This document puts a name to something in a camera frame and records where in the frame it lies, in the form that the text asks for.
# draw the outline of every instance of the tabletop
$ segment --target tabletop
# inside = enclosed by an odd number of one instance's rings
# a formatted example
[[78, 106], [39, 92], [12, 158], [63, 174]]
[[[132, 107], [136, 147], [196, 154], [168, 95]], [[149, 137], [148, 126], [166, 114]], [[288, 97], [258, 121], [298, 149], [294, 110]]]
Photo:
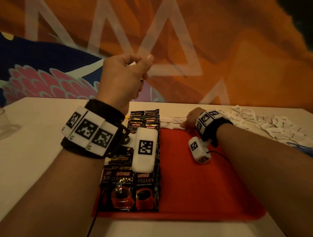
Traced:
[[[61, 150], [63, 125], [86, 100], [55, 98], [24, 98], [7, 107], [12, 124], [20, 128], [0, 140], [0, 220], [27, 190], [40, 178]], [[130, 111], [160, 109], [161, 116], [185, 117], [189, 111], [221, 109], [231, 106], [175, 103], [130, 102]], [[302, 127], [313, 139], [313, 114], [303, 109], [247, 107], [261, 115], [286, 116]], [[260, 135], [268, 134], [247, 122]], [[272, 218], [266, 214], [257, 221], [243, 222], [180, 222], [111, 220], [98, 218], [91, 236], [284, 236]]]

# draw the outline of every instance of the red mat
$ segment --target red mat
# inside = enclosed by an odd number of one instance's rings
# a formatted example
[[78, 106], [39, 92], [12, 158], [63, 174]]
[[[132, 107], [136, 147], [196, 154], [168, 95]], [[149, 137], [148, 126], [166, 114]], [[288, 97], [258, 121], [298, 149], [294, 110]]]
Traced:
[[[227, 160], [215, 153], [206, 164], [193, 160], [188, 146], [191, 137], [185, 131], [161, 129], [159, 213], [100, 212], [98, 216], [204, 221], [262, 217], [266, 210], [240, 181]], [[209, 146], [209, 150], [224, 154], [220, 146]]]

